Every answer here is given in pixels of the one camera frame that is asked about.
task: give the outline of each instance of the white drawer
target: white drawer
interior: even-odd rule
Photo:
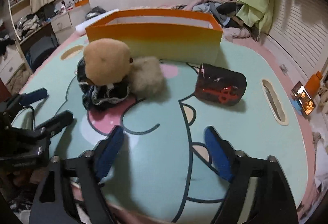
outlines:
[[[0,78],[4,84],[7,84],[11,79],[12,75],[18,70],[23,64],[23,60],[19,53],[13,56],[13,58],[5,65],[0,72]]]
[[[55,17],[52,21],[51,21],[51,26],[52,29],[54,31],[54,33],[61,31],[67,27],[72,26],[71,24],[71,20],[69,18],[69,14],[64,14],[62,16],[58,16]]]
[[[73,27],[69,27],[66,29],[63,29],[59,32],[56,32],[56,38],[59,44],[62,44],[63,42],[65,42],[74,32],[75,30],[73,29]]]
[[[7,52],[4,54],[4,56],[0,56],[0,71],[17,53],[18,52],[15,45],[7,46]]]

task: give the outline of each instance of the hanging clothes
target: hanging clothes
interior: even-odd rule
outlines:
[[[268,33],[273,18],[274,0],[240,0],[244,5],[237,13],[248,27],[256,25],[260,32]]]

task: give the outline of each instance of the pile of clothes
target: pile of clothes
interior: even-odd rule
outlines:
[[[256,39],[259,31],[252,28],[254,25],[244,25],[244,21],[238,16],[242,7],[243,3],[238,0],[194,0],[183,10],[212,14],[222,26],[223,36],[228,41],[251,35]]]
[[[26,17],[22,17],[16,27],[17,34],[21,38],[25,38],[35,32],[41,27],[41,22],[37,15],[29,14]]]

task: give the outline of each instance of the screw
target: screw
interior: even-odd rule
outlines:
[[[58,155],[54,155],[52,158],[50,158],[50,162],[57,163],[60,161],[60,158]]]
[[[92,151],[92,150],[87,150],[87,151],[84,152],[83,155],[84,155],[85,157],[91,157],[91,156],[93,156],[93,151]]]
[[[268,156],[268,160],[269,160],[270,162],[278,162],[277,158],[276,158],[275,156],[273,156],[273,155],[269,155],[269,156]]]
[[[236,155],[236,156],[239,156],[239,157],[244,157],[244,156],[246,156],[245,152],[242,151],[242,150],[236,150],[236,151],[235,151],[235,155]]]

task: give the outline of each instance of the beige fluffy plush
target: beige fluffy plush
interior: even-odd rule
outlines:
[[[160,62],[155,57],[137,58],[128,75],[130,90],[138,97],[152,97],[165,89],[165,78]]]

